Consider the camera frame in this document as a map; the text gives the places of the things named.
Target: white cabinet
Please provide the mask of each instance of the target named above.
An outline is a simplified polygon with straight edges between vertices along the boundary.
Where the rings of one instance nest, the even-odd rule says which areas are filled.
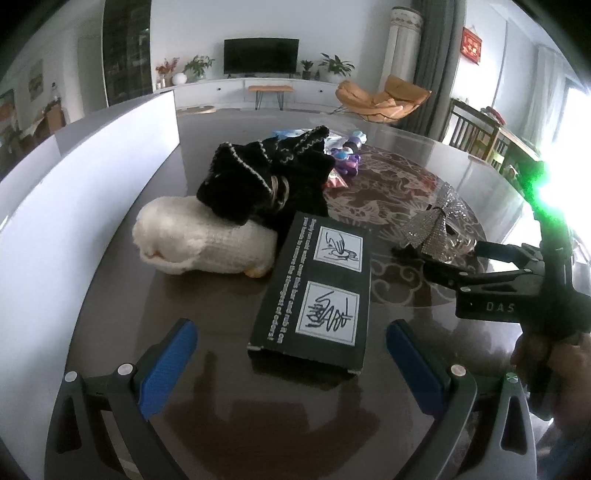
[[[174,89],[176,108],[198,105],[226,106],[244,103],[242,79],[205,80]]]
[[[247,78],[226,80],[202,80],[174,87],[174,101],[177,109],[199,105],[215,105],[221,108],[255,107],[255,92],[249,92],[252,85],[289,85],[294,92],[285,92],[285,105],[289,108],[318,109],[332,111],[340,105],[335,97],[337,85],[315,82],[314,80]],[[277,94],[265,92],[261,108],[279,108]]]
[[[337,86],[334,83],[299,80],[294,85],[295,102],[336,108],[340,105],[339,100],[335,96]]]

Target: blue gripper pad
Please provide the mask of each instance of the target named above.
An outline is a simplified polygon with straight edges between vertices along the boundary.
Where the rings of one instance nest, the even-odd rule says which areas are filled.
[[[138,407],[145,420],[162,410],[189,358],[197,348],[195,324],[187,319],[179,320],[179,323],[181,326],[177,324],[169,333],[173,334],[172,337],[165,338],[157,346],[162,347],[163,351],[139,387]]]
[[[445,368],[420,346],[404,320],[388,325],[386,347],[421,411],[438,418],[445,409],[451,383]]]

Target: hand drawing illustration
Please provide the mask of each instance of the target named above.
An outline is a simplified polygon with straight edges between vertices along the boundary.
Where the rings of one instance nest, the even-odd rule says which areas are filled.
[[[357,260],[357,253],[352,250],[345,248],[345,239],[343,235],[337,233],[336,235],[328,232],[324,235],[327,247],[322,250],[328,251],[331,257],[335,257],[337,260]]]
[[[314,260],[361,272],[363,238],[351,233],[321,227]]]
[[[295,331],[354,345],[358,306],[358,294],[309,281]]]

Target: white plush toy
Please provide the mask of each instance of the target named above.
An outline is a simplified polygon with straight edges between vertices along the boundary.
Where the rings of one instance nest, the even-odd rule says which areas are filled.
[[[161,197],[145,205],[133,231],[141,259],[158,270],[244,272],[263,277],[275,261],[277,233],[251,220],[240,226],[216,216],[196,197]]]

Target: window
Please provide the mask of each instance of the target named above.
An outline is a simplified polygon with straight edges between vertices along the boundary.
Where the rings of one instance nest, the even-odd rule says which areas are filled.
[[[580,143],[583,138],[589,135],[590,112],[591,98],[579,85],[572,80],[567,80],[558,126],[554,133],[555,148],[563,150],[567,148],[567,143],[573,140]]]
[[[591,96],[567,80],[554,141],[544,152],[551,170],[551,186],[545,200],[564,211],[569,225],[591,246],[589,179],[591,157],[587,145],[591,135]]]

